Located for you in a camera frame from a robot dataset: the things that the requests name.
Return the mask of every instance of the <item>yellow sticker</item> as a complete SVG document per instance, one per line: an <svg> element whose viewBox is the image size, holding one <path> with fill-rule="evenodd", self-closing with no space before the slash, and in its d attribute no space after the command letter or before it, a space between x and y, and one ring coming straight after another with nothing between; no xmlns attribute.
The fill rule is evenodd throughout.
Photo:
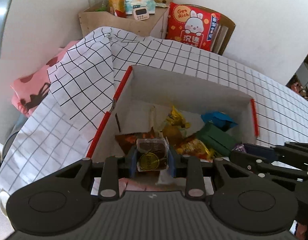
<svg viewBox="0 0 308 240"><path fill-rule="evenodd" d="M178 5L174 9L174 17L179 22L184 23L184 22L186 22L189 19L190 12L191 12L191 9L188 8L187 6L185 6L185 5Z"/></svg>
<svg viewBox="0 0 308 240"><path fill-rule="evenodd" d="M144 153L139 159L139 164L145 171L155 170L159 166L159 158L154 153Z"/></svg>

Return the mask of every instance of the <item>grid paper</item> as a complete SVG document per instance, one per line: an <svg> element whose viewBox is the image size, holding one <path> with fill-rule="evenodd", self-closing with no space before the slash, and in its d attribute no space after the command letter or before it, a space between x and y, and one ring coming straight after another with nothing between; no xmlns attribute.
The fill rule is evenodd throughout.
<svg viewBox="0 0 308 240"><path fill-rule="evenodd" d="M104 112L111 107L115 89L130 65L144 65L182 73L249 94L255 99L257 107L260 130L258 145L267 147L283 145L285 141L308 143L308 102L289 88L217 54L177 41L141 37L111 27L101 27L87 35L68 50L63 60L49 69L52 94L48 97L54 96L55 108L60 111L59 114L66 113L62 115L62 119L67 119L68 124L78 132L82 141L86 138L87 143L93 139ZM47 118L50 110L46 107L42 112ZM98 118L94 119L94 114L99 115ZM22 128L21 134L25 134L27 126L26 124ZM30 146L27 149L31 158L34 155L33 149ZM17 173L24 159L19 158L19 150L16 150L16 147L10 151L14 153L7 156L3 166L4 169L9 167L6 162L15 155L16 165L6 169L9 171L15 169L13 172ZM80 152L81 157L85 152L86 150ZM56 171L65 164L70 163L65 162L61 166L51 164L49 171ZM30 168L24 167L19 175L11 172L13 176L7 173L1 174L4 171L1 168L1 179L4 177L5 180L20 180L22 179L20 174ZM46 175L47 172L40 171L32 181Z"/></svg>
<svg viewBox="0 0 308 240"><path fill-rule="evenodd" d="M0 168L0 188L10 195L85 157L88 141L49 92L17 134Z"/></svg>

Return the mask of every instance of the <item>pink fabric with silhouette print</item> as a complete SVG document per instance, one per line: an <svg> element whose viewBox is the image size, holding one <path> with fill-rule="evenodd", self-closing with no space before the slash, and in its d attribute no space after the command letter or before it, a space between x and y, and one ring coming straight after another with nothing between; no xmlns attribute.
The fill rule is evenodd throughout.
<svg viewBox="0 0 308 240"><path fill-rule="evenodd" d="M67 50L77 42L71 41L64 49L60 49L59 53L37 72L16 79L11 84L11 88L14 90L12 104L26 117L30 117L49 92L51 83L47 69L62 60Z"/></svg>

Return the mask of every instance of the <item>metal screw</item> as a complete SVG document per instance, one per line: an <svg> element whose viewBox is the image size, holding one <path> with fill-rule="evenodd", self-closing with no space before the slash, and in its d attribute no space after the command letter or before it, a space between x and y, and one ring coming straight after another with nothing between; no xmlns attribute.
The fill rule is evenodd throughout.
<svg viewBox="0 0 308 240"><path fill-rule="evenodd" d="M116 191L113 189L103 189L101 191L102 197L114 197L116 195Z"/></svg>
<svg viewBox="0 0 308 240"><path fill-rule="evenodd" d="M188 191L188 194L191 197L201 197L204 195L204 192L199 188L193 188Z"/></svg>

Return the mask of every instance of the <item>white wall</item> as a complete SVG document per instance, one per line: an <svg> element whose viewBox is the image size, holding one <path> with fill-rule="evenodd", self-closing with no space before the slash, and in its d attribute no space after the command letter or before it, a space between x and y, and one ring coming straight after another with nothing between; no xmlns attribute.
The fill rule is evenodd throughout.
<svg viewBox="0 0 308 240"><path fill-rule="evenodd" d="M208 7L229 17L236 29L224 56L283 85L308 54L308 0L174 1Z"/></svg>
<svg viewBox="0 0 308 240"><path fill-rule="evenodd" d="M59 47L82 38L78 13L87 0L12 0L0 59L0 142L18 118L10 84L46 64Z"/></svg>

